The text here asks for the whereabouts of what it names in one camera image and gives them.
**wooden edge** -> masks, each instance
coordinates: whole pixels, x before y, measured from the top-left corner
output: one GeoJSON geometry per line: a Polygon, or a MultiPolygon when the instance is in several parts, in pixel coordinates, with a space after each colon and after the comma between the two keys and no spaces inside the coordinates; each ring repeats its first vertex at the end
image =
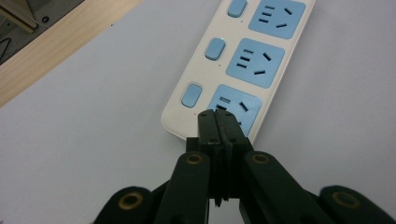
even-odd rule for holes
{"type": "Polygon", "coordinates": [[[142,0],[85,0],[0,66],[0,107],[110,27],[142,0]]]}

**white power strip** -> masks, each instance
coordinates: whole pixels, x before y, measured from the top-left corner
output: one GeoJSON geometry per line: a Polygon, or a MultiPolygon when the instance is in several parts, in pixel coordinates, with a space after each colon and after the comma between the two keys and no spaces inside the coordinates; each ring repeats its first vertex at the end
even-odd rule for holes
{"type": "Polygon", "coordinates": [[[254,142],[315,1],[223,0],[163,111],[163,127],[196,137],[199,113],[225,109],[254,142]]]}

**screw hole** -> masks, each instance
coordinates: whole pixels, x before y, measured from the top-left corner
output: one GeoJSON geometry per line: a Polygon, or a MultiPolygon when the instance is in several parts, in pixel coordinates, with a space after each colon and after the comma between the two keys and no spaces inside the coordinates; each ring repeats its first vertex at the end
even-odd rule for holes
{"type": "Polygon", "coordinates": [[[270,161],[270,159],[268,159],[268,157],[266,157],[262,154],[256,154],[253,156],[253,161],[258,164],[265,164],[265,163],[268,163],[270,161]]]}
{"type": "Polygon", "coordinates": [[[189,157],[187,157],[187,163],[192,164],[192,165],[199,164],[203,160],[204,160],[204,158],[202,158],[200,155],[197,155],[197,154],[193,154],[193,155],[190,155],[189,157]]]}
{"type": "Polygon", "coordinates": [[[350,208],[350,209],[358,209],[361,206],[361,202],[352,194],[337,191],[332,195],[332,199],[335,200],[338,204],[350,208]]]}
{"type": "Polygon", "coordinates": [[[120,198],[119,207],[123,210],[133,210],[143,202],[143,196],[138,192],[125,194],[120,198]]]}
{"type": "Polygon", "coordinates": [[[50,17],[43,17],[43,19],[41,19],[42,22],[47,23],[50,20],[50,17]]]}

